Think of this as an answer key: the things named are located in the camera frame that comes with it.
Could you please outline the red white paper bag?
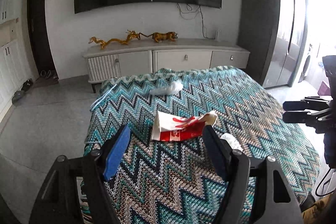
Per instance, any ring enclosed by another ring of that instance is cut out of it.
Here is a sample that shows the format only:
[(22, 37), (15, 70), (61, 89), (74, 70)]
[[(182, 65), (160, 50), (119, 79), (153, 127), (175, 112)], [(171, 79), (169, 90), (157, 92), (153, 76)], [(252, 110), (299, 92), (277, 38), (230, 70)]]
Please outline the red white paper bag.
[(151, 140), (155, 141), (185, 141), (202, 135), (206, 125), (213, 126), (218, 115), (211, 111), (201, 116), (189, 118), (158, 111), (156, 113)]

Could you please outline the shoes by the door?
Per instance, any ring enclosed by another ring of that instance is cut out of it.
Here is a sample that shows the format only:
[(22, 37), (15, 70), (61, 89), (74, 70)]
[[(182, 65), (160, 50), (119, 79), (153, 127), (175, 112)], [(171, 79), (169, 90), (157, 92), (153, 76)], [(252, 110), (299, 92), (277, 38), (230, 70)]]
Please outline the shoes by the door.
[(21, 100), (31, 88), (40, 88), (40, 87), (49, 86), (49, 85), (56, 85), (58, 83), (59, 83), (59, 78), (58, 78), (58, 74), (56, 73), (56, 71), (42, 70), (39, 78), (36, 81), (33, 81), (32, 79), (28, 79), (23, 83), (21, 89), (17, 90), (14, 93), (11, 99), (11, 102), (12, 104), (15, 104), (16, 102)]

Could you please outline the washing machine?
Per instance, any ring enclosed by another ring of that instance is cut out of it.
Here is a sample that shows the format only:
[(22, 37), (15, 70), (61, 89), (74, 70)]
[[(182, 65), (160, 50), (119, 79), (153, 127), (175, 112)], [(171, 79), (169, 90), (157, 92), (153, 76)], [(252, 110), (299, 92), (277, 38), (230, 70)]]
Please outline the washing machine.
[(308, 43), (306, 44), (305, 53), (303, 55), (303, 67), (301, 70), (299, 82), (305, 80), (309, 74), (310, 69), (313, 67), (317, 56), (318, 56), (319, 46), (317, 44)]

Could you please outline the white router on cabinet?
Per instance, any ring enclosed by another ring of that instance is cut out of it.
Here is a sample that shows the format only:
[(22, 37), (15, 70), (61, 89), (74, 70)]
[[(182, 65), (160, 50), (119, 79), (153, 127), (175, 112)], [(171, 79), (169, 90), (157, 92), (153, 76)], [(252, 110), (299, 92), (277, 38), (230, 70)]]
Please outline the white router on cabinet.
[(220, 41), (221, 40), (221, 30), (220, 29), (217, 29), (217, 31), (216, 31), (216, 35), (215, 35), (215, 40), (216, 41)]

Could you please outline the silver refrigerator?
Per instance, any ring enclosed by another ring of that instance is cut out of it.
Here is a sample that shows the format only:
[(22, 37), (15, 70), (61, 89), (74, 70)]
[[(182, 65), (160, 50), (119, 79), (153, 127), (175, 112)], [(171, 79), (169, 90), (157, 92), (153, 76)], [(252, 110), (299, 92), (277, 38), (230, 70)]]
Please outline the silver refrigerator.
[(305, 13), (305, 0), (280, 0), (277, 36), (263, 87), (288, 85), (294, 78), (302, 46)]

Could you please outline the clear plastic bag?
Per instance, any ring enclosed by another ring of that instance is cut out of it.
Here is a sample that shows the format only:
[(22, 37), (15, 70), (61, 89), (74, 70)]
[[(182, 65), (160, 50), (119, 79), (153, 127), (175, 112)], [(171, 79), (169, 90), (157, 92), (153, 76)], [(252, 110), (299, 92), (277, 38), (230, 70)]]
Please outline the clear plastic bag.
[(167, 86), (152, 89), (149, 94), (151, 96), (172, 96), (179, 93), (183, 89), (183, 83), (180, 81), (173, 81)]

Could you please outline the zigzag knitted table cover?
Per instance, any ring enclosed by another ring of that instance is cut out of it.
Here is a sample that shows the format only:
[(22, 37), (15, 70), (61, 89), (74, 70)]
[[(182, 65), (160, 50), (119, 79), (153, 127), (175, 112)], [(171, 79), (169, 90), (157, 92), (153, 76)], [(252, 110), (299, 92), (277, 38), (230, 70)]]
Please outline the zigzag knitted table cover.
[[(179, 93), (149, 94), (173, 81), (183, 83)], [(299, 203), (319, 175), (318, 152), (302, 129), (285, 123), (278, 101), (240, 69), (160, 69), (105, 81), (98, 97), (84, 152), (100, 148), (121, 125), (132, 131), (116, 176), (105, 183), (121, 223), (211, 223), (227, 188), (202, 138), (151, 140), (158, 111), (185, 118), (216, 112), (216, 133), (232, 134), (248, 156), (275, 156)]]

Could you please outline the golden dragon figurine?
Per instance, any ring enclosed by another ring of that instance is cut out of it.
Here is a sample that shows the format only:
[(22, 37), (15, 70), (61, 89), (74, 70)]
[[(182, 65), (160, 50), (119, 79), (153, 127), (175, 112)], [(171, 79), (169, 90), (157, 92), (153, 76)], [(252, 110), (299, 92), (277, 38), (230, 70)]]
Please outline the golden dragon figurine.
[(118, 42), (122, 45), (128, 45), (129, 42), (133, 39), (140, 40), (141, 35), (142, 35), (141, 32), (135, 32), (135, 31), (131, 31), (131, 30), (127, 30), (126, 34), (127, 34), (127, 37), (125, 39), (112, 38), (112, 39), (109, 39), (107, 42), (103, 39), (99, 39), (99, 38), (93, 36), (89, 39), (88, 43), (89, 44), (91, 44), (91, 43), (98, 44), (100, 46), (101, 50), (104, 50), (112, 42)]

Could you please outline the green white wrapper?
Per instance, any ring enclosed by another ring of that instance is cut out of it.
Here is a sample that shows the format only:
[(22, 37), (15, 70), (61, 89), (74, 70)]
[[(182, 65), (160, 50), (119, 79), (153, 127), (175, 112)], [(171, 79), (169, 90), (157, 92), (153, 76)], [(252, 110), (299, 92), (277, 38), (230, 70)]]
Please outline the green white wrapper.
[(239, 141), (232, 134), (224, 133), (220, 138), (226, 140), (232, 149), (236, 149), (241, 152), (243, 151)]

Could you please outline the white tv cabinet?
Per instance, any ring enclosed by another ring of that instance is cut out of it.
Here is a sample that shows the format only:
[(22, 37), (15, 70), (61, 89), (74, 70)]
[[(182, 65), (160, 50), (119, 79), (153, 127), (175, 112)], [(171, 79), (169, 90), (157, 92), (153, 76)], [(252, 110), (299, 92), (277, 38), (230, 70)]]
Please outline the white tv cabinet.
[(210, 39), (178, 39), (161, 43), (131, 41), (128, 45), (111, 43), (105, 49), (89, 48), (84, 59), (93, 91), (98, 83), (112, 78), (141, 75), (167, 68), (175, 71), (233, 66), (244, 69), (249, 51), (227, 42)]

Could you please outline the white wall cupboards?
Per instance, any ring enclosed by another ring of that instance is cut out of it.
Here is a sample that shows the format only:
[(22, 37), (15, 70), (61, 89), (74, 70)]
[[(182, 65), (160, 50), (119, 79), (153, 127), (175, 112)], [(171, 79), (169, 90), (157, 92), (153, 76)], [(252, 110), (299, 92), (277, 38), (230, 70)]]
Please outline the white wall cupboards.
[(1, 0), (1, 111), (26, 78), (14, 0)]

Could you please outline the golden tiger figurine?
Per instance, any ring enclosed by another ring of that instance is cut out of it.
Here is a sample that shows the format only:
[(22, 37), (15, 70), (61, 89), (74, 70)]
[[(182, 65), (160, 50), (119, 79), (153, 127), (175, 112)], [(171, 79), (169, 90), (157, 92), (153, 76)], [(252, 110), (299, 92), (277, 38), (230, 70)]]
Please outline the golden tiger figurine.
[(167, 32), (167, 33), (154, 32), (150, 35), (144, 35), (144, 36), (147, 38), (152, 38), (156, 43), (161, 43), (164, 40), (175, 42), (178, 38), (178, 34), (176, 32)]

